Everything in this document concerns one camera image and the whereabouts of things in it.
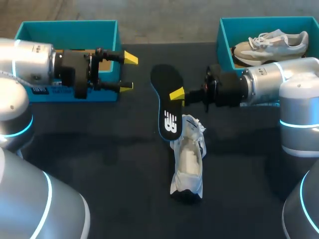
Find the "sneaker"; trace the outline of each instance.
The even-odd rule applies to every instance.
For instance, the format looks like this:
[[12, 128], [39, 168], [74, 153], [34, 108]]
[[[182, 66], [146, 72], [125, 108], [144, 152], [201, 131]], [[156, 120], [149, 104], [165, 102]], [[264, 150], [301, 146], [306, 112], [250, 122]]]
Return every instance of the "sneaker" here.
[[203, 197], [202, 159], [206, 155], [203, 132], [205, 128], [198, 119], [182, 116], [183, 130], [179, 139], [170, 142], [175, 155], [175, 173], [170, 186], [174, 192], [190, 192]]
[[308, 41], [305, 31], [296, 35], [285, 34], [279, 29], [262, 33], [234, 46], [233, 60], [238, 65], [250, 67], [301, 58], [306, 53]]

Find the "shoelace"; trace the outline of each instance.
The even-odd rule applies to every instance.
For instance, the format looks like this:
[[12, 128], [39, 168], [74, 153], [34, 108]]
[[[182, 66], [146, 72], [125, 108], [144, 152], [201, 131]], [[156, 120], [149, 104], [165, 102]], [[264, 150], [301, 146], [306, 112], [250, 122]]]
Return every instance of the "shoelace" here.
[[206, 128], [199, 122], [199, 119], [196, 119], [197, 123], [198, 123], [198, 126], [199, 126], [199, 129], [201, 132], [204, 132], [206, 130]]
[[271, 42], [269, 42], [269, 40], [267, 39], [267, 37], [264, 37], [266, 33], [261, 33], [259, 34], [258, 37], [255, 37], [254, 39], [249, 37], [249, 45], [253, 48], [253, 49], [257, 49], [260, 46], [272, 46], [273, 44]]
[[[199, 126], [199, 130], [201, 132], [204, 132], [206, 130], [206, 128], [199, 122], [199, 119], [196, 119], [196, 122], [198, 123]], [[180, 138], [178, 139], [179, 143], [184, 139], [184, 137], [181, 135]], [[198, 139], [193, 140], [193, 144], [197, 143], [199, 140], [202, 139], [202, 136], [198, 137]]]

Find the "open box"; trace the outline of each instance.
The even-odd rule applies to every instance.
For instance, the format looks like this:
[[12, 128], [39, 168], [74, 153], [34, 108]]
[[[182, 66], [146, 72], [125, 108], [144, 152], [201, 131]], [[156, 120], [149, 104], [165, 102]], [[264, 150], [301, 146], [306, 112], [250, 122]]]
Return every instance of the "open box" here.
[[[80, 49], [92, 53], [101, 47], [120, 51], [121, 40], [118, 23], [115, 20], [93, 21], [27, 21], [23, 22], [15, 39], [53, 44], [57, 51], [64, 49]], [[104, 82], [120, 80], [120, 64], [113, 61], [100, 63], [99, 78]], [[26, 87], [30, 102], [113, 102], [118, 94], [112, 91], [88, 90], [87, 99], [74, 98], [72, 88], [56, 85], [43, 86], [39, 91], [44, 94], [34, 94]]]
[[248, 41], [248, 37], [258, 37], [264, 32], [280, 29], [286, 34], [309, 34], [306, 57], [319, 58], [319, 25], [311, 16], [290, 17], [236, 17], [221, 18], [217, 35], [217, 58], [223, 71], [236, 71], [240, 76], [244, 67], [235, 65], [231, 47]]

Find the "shoe sole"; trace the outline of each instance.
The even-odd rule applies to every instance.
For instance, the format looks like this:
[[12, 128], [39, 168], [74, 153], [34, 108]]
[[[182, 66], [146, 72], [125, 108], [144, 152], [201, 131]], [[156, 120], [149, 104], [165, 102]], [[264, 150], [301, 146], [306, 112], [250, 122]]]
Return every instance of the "shoe sole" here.
[[151, 85], [159, 99], [160, 136], [167, 141], [177, 140], [182, 133], [182, 100], [171, 101], [169, 95], [183, 87], [183, 78], [170, 65], [156, 65], [151, 71]]
[[175, 191], [171, 194], [171, 197], [177, 201], [192, 204], [192, 203], [198, 203], [202, 199], [200, 196], [196, 193], [192, 193], [190, 190], [186, 189], [184, 191]]

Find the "shoe insole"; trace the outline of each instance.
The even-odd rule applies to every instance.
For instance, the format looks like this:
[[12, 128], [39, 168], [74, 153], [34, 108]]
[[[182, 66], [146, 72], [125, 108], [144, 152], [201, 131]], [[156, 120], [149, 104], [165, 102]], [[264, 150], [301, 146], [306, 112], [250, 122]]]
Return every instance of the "shoe insole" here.
[[171, 65], [155, 65], [151, 84], [159, 98], [159, 133], [164, 140], [174, 141], [182, 133], [183, 78]]

